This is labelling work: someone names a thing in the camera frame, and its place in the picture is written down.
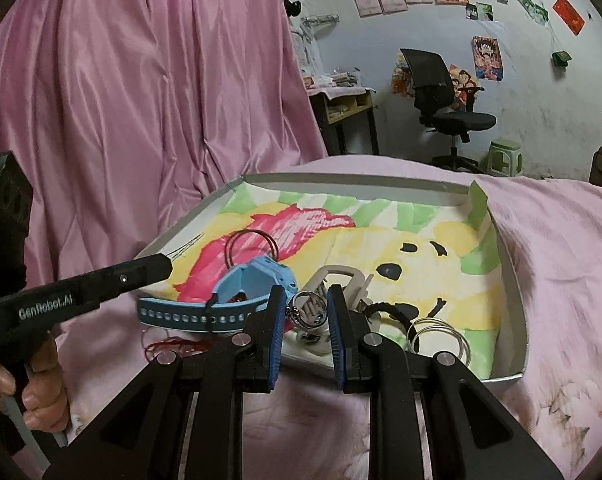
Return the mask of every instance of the colorful painting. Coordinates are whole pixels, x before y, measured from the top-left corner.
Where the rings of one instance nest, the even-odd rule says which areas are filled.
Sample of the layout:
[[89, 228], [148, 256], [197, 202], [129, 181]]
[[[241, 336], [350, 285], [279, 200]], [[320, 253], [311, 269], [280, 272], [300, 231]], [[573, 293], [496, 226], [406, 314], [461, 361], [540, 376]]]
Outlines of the colorful painting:
[[504, 78], [504, 63], [496, 38], [475, 36], [472, 39], [472, 54], [479, 79], [501, 81]]
[[[500, 309], [505, 303], [496, 232], [487, 198], [473, 184], [461, 207], [390, 200], [358, 200], [331, 194], [300, 194], [241, 184], [203, 229], [203, 235], [174, 260], [163, 295], [177, 301], [204, 302], [227, 271], [223, 248], [239, 229], [268, 232], [279, 246], [279, 261], [302, 286], [324, 265], [342, 264], [373, 274], [368, 295], [374, 301], [410, 303], [426, 316], [437, 314], [462, 331], [473, 351], [471, 368], [489, 376]], [[268, 253], [256, 234], [239, 238], [235, 264]], [[405, 346], [405, 335], [389, 318], [381, 332]], [[432, 334], [446, 344], [454, 339]]]
[[584, 28], [585, 22], [570, 2], [568, 0], [557, 0], [552, 8], [566, 22], [572, 33], [578, 36], [582, 28]]
[[[465, 92], [464, 88], [477, 88], [479, 81], [476, 76], [472, 74], [472, 70], [464, 70], [456, 65], [450, 65], [448, 69], [450, 78], [452, 79], [452, 86], [455, 88], [455, 100], [451, 106], [453, 110], [459, 112], [466, 111], [466, 103], [468, 102], [468, 92]], [[475, 92], [475, 101], [478, 97], [478, 92]]]

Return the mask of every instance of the office chair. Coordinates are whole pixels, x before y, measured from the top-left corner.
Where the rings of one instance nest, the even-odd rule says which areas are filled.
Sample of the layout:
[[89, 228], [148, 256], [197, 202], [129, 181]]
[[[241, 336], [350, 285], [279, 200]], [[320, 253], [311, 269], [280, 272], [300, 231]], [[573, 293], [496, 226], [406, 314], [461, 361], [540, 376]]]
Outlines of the office chair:
[[488, 130], [497, 122], [493, 115], [472, 111], [475, 93], [484, 88], [460, 89], [468, 96], [465, 112], [440, 112], [441, 108], [450, 106], [455, 100], [452, 78], [443, 59], [434, 52], [412, 48], [402, 48], [401, 53], [411, 72], [414, 107], [421, 111], [419, 122], [452, 138], [450, 154], [434, 157], [432, 165], [452, 171], [463, 169], [471, 173], [484, 173], [476, 160], [457, 155], [457, 136], [461, 138], [461, 142], [470, 142], [468, 132]]

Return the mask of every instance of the pink satin fabric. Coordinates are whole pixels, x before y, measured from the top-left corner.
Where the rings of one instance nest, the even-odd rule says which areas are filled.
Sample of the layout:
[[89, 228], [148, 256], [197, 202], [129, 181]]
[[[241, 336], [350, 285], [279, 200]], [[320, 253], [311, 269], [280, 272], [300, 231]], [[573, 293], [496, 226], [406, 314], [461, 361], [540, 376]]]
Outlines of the pink satin fabric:
[[5, 150], [34, 186], [30, 286], [132, 258], [242, 173], [325, 156], [282, 0], [18, 0]]

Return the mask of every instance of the metal ring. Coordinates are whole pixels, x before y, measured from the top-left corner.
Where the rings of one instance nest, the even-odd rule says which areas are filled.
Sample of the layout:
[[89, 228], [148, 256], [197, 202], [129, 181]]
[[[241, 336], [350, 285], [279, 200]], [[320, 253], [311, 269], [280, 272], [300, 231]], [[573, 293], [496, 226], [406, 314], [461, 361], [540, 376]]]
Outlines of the metal ring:
[[148, 345], [145, 344], [145, 342], [143, 341], [143, 338], [145, 337], [145, 333], [150, 330], [151, 328], [158, 328], [159, 330], [165, 330], [165, 337], [163, 338], [163, 340], [165, 341], [167, 338], [170, 337], [170, 332], [168, 332], [167, 328], [163, 328], [161, 326], [149, 326], [147, 328], [143, 329], [143, 332], [141, 333], [141, 349], [143, 350], [143, 352], [145, 352], [145, 349], [147, 348]]
[[421, 317], [412, 321], [412, 326], [417, 326], [420, 324], [428, 324], [428, 326], [425, 326], [421, 330], [417, 330], [412, 337], [407, 338], [408, 348], [412, 353], [416, 353], [414, 351], [414, 342], [420, 334], [427, 332], [442, 332], [454, 337], [457, 340], [459, 343], [459, 353], [457, 354], [457, 357], [459, 360], [465, 361], [466, 366], [470, 365], [470, 361], [472, 361], [472, 350], [470, 349], [470, 343], [466, 337], [459, 332], [459, 330], [454, 328], [450, 323], [444, 321], [443, 319], [438, 319], [436, 317]]
[[[318, 301], [321, 302], [321, 305], [323, 307], [323, 319], [321, 320], [321, 323], [310, 325], [302, 319], [301, 311], [295, 305], [298, 298], [316, 298]], [[300, 290], [290, 299], [290, 302], [287, 304], [286, 316], [297, 328], [300, 328], [302, 330], [316, 330], [317, 328], [322, 327], [325, 324], [325, 322], [328, 321], [328, 307], [325, 304], [323, 298], [316, 292], [313, 292], [311, 290]]]

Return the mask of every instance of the plastic stool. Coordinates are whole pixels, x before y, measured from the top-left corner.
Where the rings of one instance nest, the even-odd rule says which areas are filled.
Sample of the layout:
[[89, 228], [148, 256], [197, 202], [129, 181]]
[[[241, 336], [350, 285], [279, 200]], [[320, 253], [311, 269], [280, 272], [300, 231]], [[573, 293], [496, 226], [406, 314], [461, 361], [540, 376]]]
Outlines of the plastic stool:
[[493, 176], [521, 174], [521, 145], [514, 140], [495, 139], [488, 151], [488, 173]]

